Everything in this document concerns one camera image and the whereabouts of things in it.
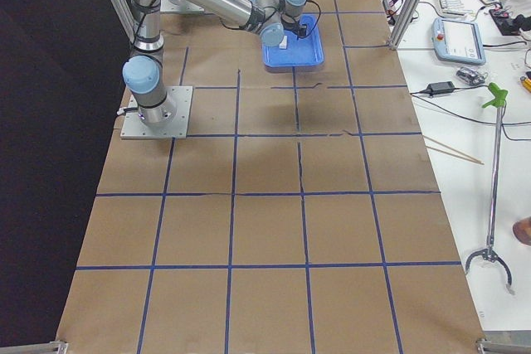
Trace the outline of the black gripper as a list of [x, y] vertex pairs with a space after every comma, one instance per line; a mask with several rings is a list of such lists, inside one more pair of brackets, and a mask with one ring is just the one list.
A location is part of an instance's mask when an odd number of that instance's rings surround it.
[[300, 18], [295, 18], [288, 14], [282, 14], [281, 23], [286, 31], [295, 34], [299, 39], [305, 39], [308, 36], [308, 26], [302, 24]]

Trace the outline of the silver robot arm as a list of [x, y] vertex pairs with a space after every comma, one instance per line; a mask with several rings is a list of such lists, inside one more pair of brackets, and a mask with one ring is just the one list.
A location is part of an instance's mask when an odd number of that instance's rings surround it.
[[[162, 62], [155, 52], [163, 49], [160, 35], [161, 0], [132, 0], [136, 25], [132, 51], [122, 74], [138, 105], [139, 119], [147, 125], [166, 124], [177, 110], [162, 82]], [[186, 0], [229, 22], [236, 31], [256, 34], [264, 46], [278, 46], [286, 32], [304, 38], [300, 23], [308, 0]]]

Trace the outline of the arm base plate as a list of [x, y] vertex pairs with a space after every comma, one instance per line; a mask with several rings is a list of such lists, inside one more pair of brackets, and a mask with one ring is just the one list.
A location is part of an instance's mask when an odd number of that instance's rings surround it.
[[129, 97], [129, 108], [124, 114], [120, 137], [122, 139], [184, 139], [188, 135], [192, 105], [192, 86], [166, 86], [166, 100], [156, 108], [140, 107], [136, 98]]

